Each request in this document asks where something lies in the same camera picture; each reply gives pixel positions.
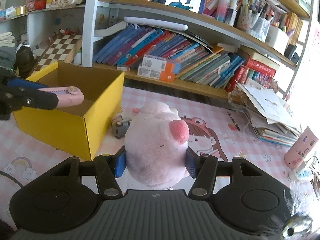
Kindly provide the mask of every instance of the gray ribbed panel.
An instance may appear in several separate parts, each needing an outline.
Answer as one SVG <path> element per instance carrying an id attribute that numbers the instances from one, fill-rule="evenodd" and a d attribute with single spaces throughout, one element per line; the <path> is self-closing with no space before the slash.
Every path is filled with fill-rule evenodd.
<path id="1" fill-rule="evenodd" d="M 122 199 L 104 201 L 97 214 L 78 228 L 51 235 L 20 230 L 12 238 L 12 240 L 203 239 L 258 238 L 226 226 L 215 216 L 208 203 L 187 198 L 184 190 L 130 190 Z"/>

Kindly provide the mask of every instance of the smartphone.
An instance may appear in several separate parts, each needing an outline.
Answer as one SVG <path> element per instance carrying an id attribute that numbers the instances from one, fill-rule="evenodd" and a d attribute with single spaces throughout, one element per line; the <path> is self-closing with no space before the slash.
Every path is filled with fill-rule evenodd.
<path id="1" fill-rule="evenodd" d="M 205 0 L 162 0 L 165 5 L 202 13 Z"/>

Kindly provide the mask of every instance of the cloud print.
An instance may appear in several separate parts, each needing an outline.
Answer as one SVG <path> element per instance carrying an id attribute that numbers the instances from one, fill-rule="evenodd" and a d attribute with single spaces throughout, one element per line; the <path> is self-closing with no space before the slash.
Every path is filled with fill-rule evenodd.
<path id="1" fill-rule="evenodd" d="M 3 169 L 3 171 L 7 174 L 13 175 L 16 173 L 16 168 L 14 167 L 14 165 L 12 163 L 8 163 L 7 166 L 5 166 L 5 168 Z"/>
<path id="2" fill-rule="evenodd" d="M 32 168 L 26 168 L 26 170 L 21 174 L 23 179 L 33 180 L 38 177 L 36 171 Z"/>

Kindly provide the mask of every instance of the cartoon character on screen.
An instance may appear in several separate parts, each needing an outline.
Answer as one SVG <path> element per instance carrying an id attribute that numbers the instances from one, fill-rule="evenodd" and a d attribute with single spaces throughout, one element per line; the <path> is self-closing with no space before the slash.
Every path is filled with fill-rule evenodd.
<path id="1" fill-rule="evenodd" d="M 188 143 L 191 149 L 198 155 L 210 154 L 225 162 L 228 161 L 225 153 L 221 149 L 220 142 L 216 133 L 207 127 L 204 120 L 198 117 L 187 118 L 181 117 L 181 120 L 186 121 L 190 136 Z"/>
<path id="2" fill-rule="evenodd" d="M 191 0 L 179 0 L 179 2 L 171 2 L 169 6 L 177 7 L 180 9 L 190 10 L 193 8 L 192 5 L 190 5 Z"/>

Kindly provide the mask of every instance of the plush pig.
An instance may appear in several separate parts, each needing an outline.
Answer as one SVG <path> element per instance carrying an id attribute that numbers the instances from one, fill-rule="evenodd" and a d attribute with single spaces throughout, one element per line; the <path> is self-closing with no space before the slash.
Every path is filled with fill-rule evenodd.
<path id="1" fill-rule="evenodd" d="M 165 189 L 188 176 L 185 166 L 189 128 L 178 111 L 152 102 L 134 108 L 124 137 L 126 164 L 131 176 L 154 189 Z"/>

